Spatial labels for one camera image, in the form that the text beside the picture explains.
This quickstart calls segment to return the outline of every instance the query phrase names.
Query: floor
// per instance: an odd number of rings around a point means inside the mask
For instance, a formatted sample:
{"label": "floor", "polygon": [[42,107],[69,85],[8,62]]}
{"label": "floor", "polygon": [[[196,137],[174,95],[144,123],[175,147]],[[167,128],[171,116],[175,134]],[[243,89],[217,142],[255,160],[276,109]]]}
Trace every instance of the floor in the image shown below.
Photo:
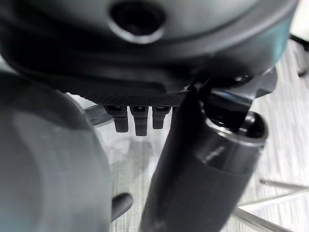
{"label": "floor", "polygon": [[[267,187],[260,178],[309,186],[309,81],[297,72],[309,64],[303,59],[301,47],[289,41],[277,65],[279,76],[274,93],[255,100],[252,110],[264,116],[269,126],[269,140],[258,167],[240,200],[257,201],[287,193],[288,190]],[[133,117],[129,133],[116,133],[113,124],[97,128],[112,169],[113,194],[130,192],[133,207],[112,224],[113,232],[137,232],[148,187],[160,152],[170,128],[169,114],[163,130],[150,129],[148,136],[136,137]],[[309,195],[251,213],[294,232],[309,231]],[[253,232],[251,228],[231,219],[223,232]]]}

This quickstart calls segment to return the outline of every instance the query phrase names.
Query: black rubber grip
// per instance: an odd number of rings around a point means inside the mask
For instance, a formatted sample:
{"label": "black rubber grip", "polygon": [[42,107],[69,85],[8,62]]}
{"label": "black rubber grip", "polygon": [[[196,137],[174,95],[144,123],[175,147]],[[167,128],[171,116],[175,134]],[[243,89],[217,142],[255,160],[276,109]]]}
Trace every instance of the black rubber grip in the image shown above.
{"label": "black rubber grip", "polygon": [[218,232],[237,205],[263,139],[242,143],[205,120],[197,95],[189,94],[152,178],[141,232]]}

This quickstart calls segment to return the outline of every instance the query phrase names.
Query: black cylindrical handle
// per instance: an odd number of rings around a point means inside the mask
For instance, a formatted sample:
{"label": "black cylindrical handle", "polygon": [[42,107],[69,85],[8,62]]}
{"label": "black cylindrical handle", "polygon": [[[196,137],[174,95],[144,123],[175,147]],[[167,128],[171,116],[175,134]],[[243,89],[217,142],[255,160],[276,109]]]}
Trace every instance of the black cylindrical handle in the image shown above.
{"label": "black cylindrical handle", "polygon": [[267,138],[255,113],[239,133],[206,118],[195,93],[180,107],[154,173],[141,232],[218,232],[241,197]]}

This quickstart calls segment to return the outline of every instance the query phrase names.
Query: metal rod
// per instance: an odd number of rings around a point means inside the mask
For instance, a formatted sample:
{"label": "metal rod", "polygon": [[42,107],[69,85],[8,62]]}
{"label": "metal rod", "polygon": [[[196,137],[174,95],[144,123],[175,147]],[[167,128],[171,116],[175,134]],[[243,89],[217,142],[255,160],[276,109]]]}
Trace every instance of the metal rod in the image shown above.
{"label": "metal rod", "polygon": [[238,206],[238,208],[240,208],[242,210],[246,210],[246,211],[251,211],[251,210],[255,210],[255,209],[264,208],[266,206],[286,202],[286,201],[295,199],[295,198],[300,197],[300,196],[307,194],[307,193],[309,193],[309,188],[301,189],[299,191],[284,194],[284,195],[281,195],[281,196],[278,196],[278,197],[272,197],[272,198],[267,198],[267,199],[264,199],[264,200],[261,200],[261,201],[255,201],[255,202],[251,202],[251,203],[241,204],[241,205]]}
{"label": "metal rod", "polygon": [[232,216],[259,232],[292,232],[239,208],[234,210]]}
{"label": "metal rod", "polygon": [[287,184],[287,183],[283,183],[283,182],[272,181],[272,180],[264,180],[264,179],[261,179],[260,183],[263,184],[263,185],[280,187],[280,188],[284,188],[284,189],[309,189],[309,187],[302,186],[302,185]]}

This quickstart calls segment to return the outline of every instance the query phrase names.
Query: black plastic tab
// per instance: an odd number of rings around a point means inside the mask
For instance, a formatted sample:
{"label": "black plastic tab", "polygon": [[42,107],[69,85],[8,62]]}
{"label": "black plastic tab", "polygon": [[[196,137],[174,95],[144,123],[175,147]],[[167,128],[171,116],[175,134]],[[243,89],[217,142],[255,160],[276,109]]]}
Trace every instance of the black plastic tab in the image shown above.
{"label": "black plastic tab", "polygon": [[148,106],[130,106],[131,114],[135,122],[136,136],[147,135],[147,119],[148,119]]}
{"label": "black plastic tab", "polygon": [[113,116],[117,132],[129,131],[126,106],[106,106],[105,109],[108,114]]}
{"label": "black plastic tab", "polygon": [[85,112],[93,126],[104,126],[113,121],[113,116],[108,114],[102,105],[90,106],[85,109]]}
{"label": "black plastic tab", "polygon": [[153,106],[153,129],[162,129],[165,116],[170,112],[171,107]]}

